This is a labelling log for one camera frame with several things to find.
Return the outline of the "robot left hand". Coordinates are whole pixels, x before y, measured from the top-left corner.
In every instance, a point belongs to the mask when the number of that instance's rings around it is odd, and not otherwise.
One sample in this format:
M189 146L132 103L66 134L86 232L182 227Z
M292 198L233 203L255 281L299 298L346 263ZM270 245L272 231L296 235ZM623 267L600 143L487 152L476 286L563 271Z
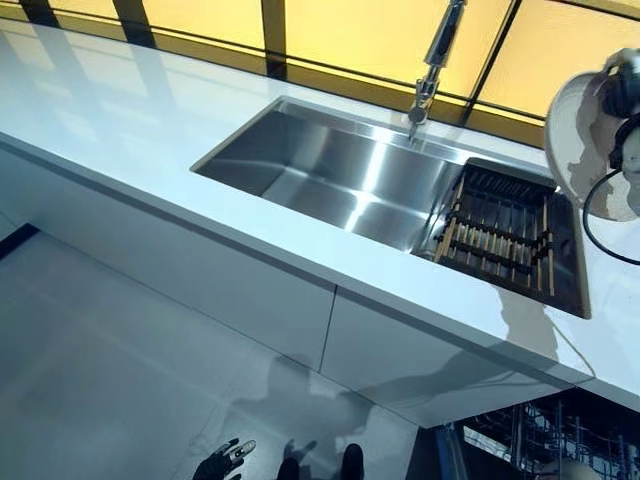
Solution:
M238 469L245 458L256 448L255 440L241 442L239 438L231 439L206 459L200 462L193 474L193 480L237 480L242 478Z

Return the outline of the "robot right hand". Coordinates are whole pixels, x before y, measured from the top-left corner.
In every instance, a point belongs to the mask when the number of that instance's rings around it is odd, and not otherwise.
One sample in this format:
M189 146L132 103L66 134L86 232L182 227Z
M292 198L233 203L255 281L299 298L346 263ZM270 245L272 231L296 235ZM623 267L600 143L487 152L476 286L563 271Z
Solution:
M639 49L623 48L605 62L600 106L611 117L623 120L609 153L610 168L621 170L623 147L634 130L639 128Z

